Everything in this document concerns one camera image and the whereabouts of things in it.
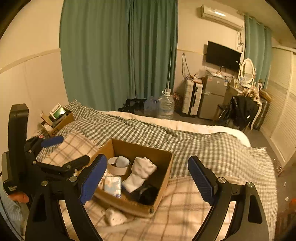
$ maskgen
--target white mirror frame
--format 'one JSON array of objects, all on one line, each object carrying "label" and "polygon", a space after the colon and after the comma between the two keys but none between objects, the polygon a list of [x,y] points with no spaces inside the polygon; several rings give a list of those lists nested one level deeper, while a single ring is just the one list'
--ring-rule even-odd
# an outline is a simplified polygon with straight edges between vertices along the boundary
[{"label": "white mirror frame", "polygon": [[255,76],[255,69],[254,69],[254,65],[253,65],[253,62],[252,62],[251,59],[246,58],[242,62],[241,66],[239,67],[239,76],[238,76],[238,79],[240,78],[240,76],[243,77],[244,65],[247,64],[247,63],[251,64],[251,67],[252,67],[252,77],[249,80],[246,81],[246,84],[250,84],[251,83],[251,86],[252,86],[253,85],[253,81],[254,81],[254,76]]}]

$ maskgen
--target cardboard box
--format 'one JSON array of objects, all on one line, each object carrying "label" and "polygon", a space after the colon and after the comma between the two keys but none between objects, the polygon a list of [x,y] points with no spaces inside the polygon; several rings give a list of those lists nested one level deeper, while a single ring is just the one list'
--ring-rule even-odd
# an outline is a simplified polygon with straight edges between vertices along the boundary
[{"label": "cardboard box", "polygon": [[[157,166],[157,170],[147,179],[148,183],[159,189],[153,205],[143,205],[129,200],[124,194],[121,195],[121,198],[117,198],[99,188],[97,188],[94,193],[95,197],[105,203],[106,208],[112,206],[126,213],[144,218],[153,216],[168,184],[173,162],[173,154],[168,151],[141,146],[117,139],[110,139],[107,141],[107,143],[98,150],[96,155],[91,158],[89,165],[98,154],[104,154],[107,159],[114,156],[124,156],[130,160],[131,165],[136,157],[147,157]],[[124,176],[121,176],[122,181],[126,180],[130,174],[131,170],[129,169]]]},{"label": "cardboard box", "polygon": [[67,124],[74,121],[73,113],[70,112],[65,119],[63,119],[55,128],[53,128],[51,131],[47,131],[47,133],[50,135],[50,137],[56,136],[56,134]]}]

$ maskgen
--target gray floor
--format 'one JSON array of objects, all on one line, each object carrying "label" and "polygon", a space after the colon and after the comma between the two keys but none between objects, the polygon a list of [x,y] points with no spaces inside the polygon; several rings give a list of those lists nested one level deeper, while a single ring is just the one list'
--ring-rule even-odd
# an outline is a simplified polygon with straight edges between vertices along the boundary
[{"label": "gray floor", "polygon": [[[143,112],[137,111],[137,115],[143,115]],[[184,121],[193,124],[201,125],[215,125],[216,123],[212,120],[205,120],[200,118],[193,118],[183,114],[174,113],[173,119],[176,121]],[[246,136],[249,138],[252,147],[265,147],[268,155],[272,160],[276,159],[276,155],[272,150],[270,144],[260,131],[257,130],[246,130]],[[296,166],[292,166],[289,170],[283,172],[280,177],[277,176],[277,191],[278,191],[278,212],[281,212],[289,207],[289,203],[292,198],[296,198]]]}]

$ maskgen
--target beige plaid bedsheet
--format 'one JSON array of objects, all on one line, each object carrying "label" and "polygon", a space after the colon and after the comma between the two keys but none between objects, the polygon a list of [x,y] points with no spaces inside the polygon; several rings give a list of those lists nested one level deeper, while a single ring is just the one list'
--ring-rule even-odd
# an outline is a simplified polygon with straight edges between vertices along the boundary
[{"label": "beige plaid bedsheet", "polygon": [[[62,166],[80,156],[92,156],[98,147],[84,135],[71,132],[48,157],[44,163]],[[239,179],[226,177],[229,182],[242,184]],[[225,237],[230,224],[235,202],[231,202],[224,224],[217,240]],[[64,201],[60,201],[61,211],[70,238],[79,240],[71,223]],[[84,205],[92,223],[104,240],[136,241],[136,240],[192,240],[204,221],[210,205],[205,203],[191,177],[170,179],[162,201],[150,218],[138,218],[126,215],[127,224],[108,228],[105,221],[105,209],[99,200],[93,197]]]}]

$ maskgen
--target white suitcase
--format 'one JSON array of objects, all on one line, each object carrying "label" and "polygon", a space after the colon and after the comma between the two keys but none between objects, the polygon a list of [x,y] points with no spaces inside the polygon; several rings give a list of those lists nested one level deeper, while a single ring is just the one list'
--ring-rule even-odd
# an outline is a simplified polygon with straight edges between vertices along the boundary
[{"label": "white suitcase", "polygon": [[196,115],[201,94],[202,84],[186,80],[182,112],[187,115]]}]

